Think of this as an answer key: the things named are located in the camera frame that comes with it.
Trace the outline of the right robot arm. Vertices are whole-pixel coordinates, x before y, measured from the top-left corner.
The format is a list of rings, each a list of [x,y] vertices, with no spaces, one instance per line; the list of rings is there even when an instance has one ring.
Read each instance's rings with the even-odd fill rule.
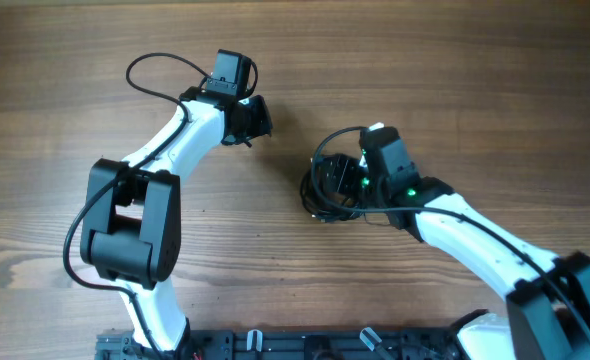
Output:
[[[506,317],[474,315],[455,330],[465,359],[590,359],[590,257],[561,257],[477,212],[444,181],[421,176],[398,131],[356,126],[360,158],[315,150],[317,198],[344,216],[389,224],[450,255],[488,285]]]

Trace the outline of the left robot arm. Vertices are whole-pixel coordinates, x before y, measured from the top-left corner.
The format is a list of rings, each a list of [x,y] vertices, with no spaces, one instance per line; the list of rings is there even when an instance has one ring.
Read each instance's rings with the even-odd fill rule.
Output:
[[[200,356],[171,279],[181,248],[181,187],[215,147],[250,145],[271,133],[257,80],[251,58],[219,50],[198,85],[168,99],[175,113],[151,140],[91,167],[63,263],[77,284],[120,294],[134,326],[125,351],[144,359]]]

